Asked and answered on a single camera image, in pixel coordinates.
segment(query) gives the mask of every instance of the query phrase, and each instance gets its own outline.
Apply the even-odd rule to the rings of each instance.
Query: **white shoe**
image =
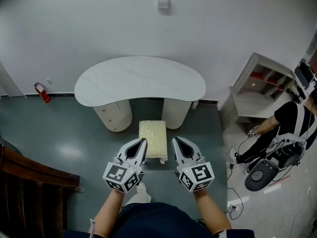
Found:
[[[145,187],[145,184],[143,182],[140,182],[137,186],[137,192],[138,193],[147,193],[147,188]]]
[[[237,163],[237,158],[239,157],[239,154],[237,153],[235,148],[231,148],[230,157],[232,158],[233,164],[235,164],[236,166],[240,164],[240,163]]]

